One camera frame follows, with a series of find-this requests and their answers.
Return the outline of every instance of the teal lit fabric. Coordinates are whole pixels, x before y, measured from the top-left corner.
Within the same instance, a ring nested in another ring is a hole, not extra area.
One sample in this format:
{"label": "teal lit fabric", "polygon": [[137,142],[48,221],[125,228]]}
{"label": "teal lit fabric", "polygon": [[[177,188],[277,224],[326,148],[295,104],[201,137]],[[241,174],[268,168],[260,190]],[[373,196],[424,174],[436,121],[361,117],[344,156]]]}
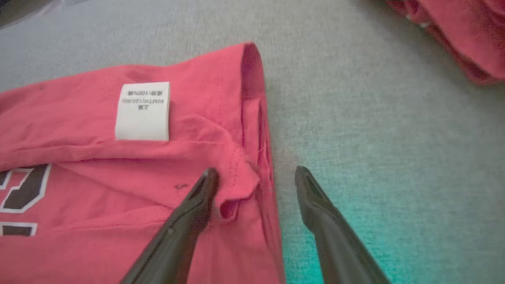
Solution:
{"label": "teal lit fabric", "polygon": [[288,283],[321,283],[307,166],[393,283],[503,283],[505,88],[376,0],[89,0],[0,30],[0,91],[253,40]]}

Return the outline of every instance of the gray fabric surface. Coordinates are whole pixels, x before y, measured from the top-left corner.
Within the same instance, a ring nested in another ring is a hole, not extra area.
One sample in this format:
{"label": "gray fabric surface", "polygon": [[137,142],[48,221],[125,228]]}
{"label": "gray fabric surface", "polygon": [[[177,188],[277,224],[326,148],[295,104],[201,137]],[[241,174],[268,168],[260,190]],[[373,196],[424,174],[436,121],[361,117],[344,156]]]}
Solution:
{"label": "gray fabric surface", "polygon": [[307,166],[393,283],[503,283],[505,88],[373,0],[94,0],[0,30],[0,91],[253,40],[289,283],[320,283]]}

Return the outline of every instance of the red fabric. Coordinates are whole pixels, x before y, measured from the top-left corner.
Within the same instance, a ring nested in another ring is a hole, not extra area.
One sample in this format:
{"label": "red fabric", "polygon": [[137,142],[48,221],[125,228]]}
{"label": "red fabric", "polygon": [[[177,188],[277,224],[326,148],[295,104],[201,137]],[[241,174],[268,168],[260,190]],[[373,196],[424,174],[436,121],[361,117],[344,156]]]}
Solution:
{"label": "red fabric", "polygon": [[[0,212],[38,223],[34,236],[0,236],[0,282],[119,282],[208,167],[221,184],[189,282],[284,282],[263,80],[247,43],[0,94],[0,171],[52,164],[43,198]],[[115,140],[122,85],[160,81],[170,82],[170,141]]]}
{"label": "red fabric", "polygon": [[505,80],[503,0],[388,1],[396,11],[426,26],[477,84]]}

